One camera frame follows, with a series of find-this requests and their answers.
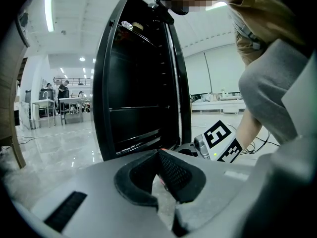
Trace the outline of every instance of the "yellow-brown t-shirt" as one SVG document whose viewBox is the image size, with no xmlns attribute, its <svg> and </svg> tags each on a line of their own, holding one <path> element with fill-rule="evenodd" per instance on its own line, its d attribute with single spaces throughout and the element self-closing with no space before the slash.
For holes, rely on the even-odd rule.
<svg viewBox="0 0 317 238">
<path fill-rule="evenodd" d="M 282 39 L 298 50 L 304 49 L 305 41 L 295 26 L 295 14 L 281 0 L 243 0 L 241 4 L 230 3 L 251 32 L 265 47 L 254 50 L 251 40 L 236 31 L 236 45 L 246 65 L 259 58 L 267 46 Z"/>
</svg>

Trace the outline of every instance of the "black cabinet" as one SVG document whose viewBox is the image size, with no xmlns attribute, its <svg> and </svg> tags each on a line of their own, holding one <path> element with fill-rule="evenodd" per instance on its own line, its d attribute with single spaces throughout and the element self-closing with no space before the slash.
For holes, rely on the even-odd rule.
<svg viewBox="0 0 317 238">
<path fill-rule="evenodd" d="M 123 21 L 139 28 L 128 29 Z M 93 112 L 104 160 L 191 141 L 185 62 L 174 25 L 142 0 L 120 0 L 95 64 Z"/>
</svg>

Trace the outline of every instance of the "person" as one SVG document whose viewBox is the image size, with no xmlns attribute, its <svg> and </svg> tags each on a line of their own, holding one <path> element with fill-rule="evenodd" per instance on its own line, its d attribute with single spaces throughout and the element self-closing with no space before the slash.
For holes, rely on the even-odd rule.
<svg viewBox="0 0 317 238">
<path fill-rule="evenodd" d="M 53 89 L 52 84 L 51 83 L 47 83 L 46 88 L 45 89 Z"/>
<path fill-rule="evenodd" d="M 69 81 L 66 80 L 64 83 L 61 83 L 59 88 L 58 88 L 58 95 L 57 95 L 57 98 L 58 98 L 58 112 L 60 114 L 61 114 L 61 111 L 64 110 L 63 107 L 60 104 L 60 99 L 67 98 L 65 93 L 67 93 L 67 91 L 68 91 L 68 88 L 67 88 L 68 84 L 69 84 Z"/>
<path fill-rule="evenodd" d="M 170 7 L 209 6 L 223 1 L 259 40 L 235 31 L 246 65 L 239 88 L 246 104 L 236 138 L 247 148 L 264 125 L 282 144 L 297 136 L 281 98 L 304 69 L 311 51 L 297 28 L 296 16 L 282 0 L 165 0 Z"/>
</svg>

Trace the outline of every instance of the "railing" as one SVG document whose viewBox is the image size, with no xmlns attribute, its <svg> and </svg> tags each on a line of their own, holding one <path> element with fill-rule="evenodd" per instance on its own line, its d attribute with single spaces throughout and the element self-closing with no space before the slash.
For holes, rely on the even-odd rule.
<svg viewBox="0 0 317 238">
<path fill-rule="evenodd" d="M 72 78 L 54 78 L 54 84 L 56 86 L 59 86 L 61 83 L 64 83 L 66 80 L 69 81 L 68 85 L 77 86 L 77 85 L 91 85 L 92 79 L 90 78 L 78 78 L 78 77 L 72 77 Z"/>
</svg>

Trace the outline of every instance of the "fluorescent light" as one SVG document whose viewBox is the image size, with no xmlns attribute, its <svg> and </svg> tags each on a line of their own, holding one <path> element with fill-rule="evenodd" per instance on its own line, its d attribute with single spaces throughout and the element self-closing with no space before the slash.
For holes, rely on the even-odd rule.
<svg viewBox="0 0 317 238">
<path fill-rule="evenodd" d="M 45 18 L 48 26 L 48 31 L 54 31 L 53 13 L 52 13 L 52 0 L 44 0 Z"/>
<path fill-rule="evenodd" d="M 226 6 L 227 4 L 225 2 L 216 2 L 213 6 L 206 7 L 206 10 L 212 10 L 216 9 L 218 7 Z"/>
</svg>

